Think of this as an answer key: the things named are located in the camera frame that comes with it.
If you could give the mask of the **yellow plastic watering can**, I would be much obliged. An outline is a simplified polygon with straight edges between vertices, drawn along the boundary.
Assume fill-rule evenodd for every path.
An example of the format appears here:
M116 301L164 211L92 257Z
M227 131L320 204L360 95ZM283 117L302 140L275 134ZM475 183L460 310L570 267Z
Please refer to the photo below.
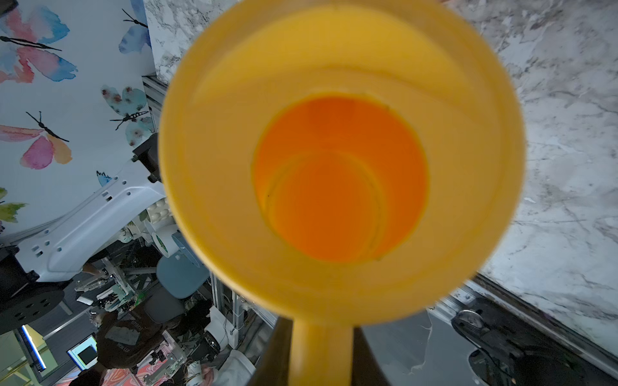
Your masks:
M484 265L525 152L497 55L436 1L240 2L183 57L159 131L190 246L293 323L261 384L351 384L357 327L412 315Z

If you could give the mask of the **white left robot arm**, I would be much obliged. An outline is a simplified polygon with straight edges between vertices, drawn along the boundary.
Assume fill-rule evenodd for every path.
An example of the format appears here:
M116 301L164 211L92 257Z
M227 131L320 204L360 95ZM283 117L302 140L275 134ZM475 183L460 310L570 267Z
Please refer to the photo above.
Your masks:
M58 221L1 248L1 332L50 312L64 288L107 241L164 198L157 134L111 180Z

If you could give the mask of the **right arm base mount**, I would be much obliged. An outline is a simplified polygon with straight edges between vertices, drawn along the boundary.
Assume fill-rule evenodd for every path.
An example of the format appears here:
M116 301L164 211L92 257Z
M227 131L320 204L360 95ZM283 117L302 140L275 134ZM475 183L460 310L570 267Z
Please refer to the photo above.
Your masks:
M481 385L616 385L617 379L487 300L459 310L452 327L476 349L468 364Z

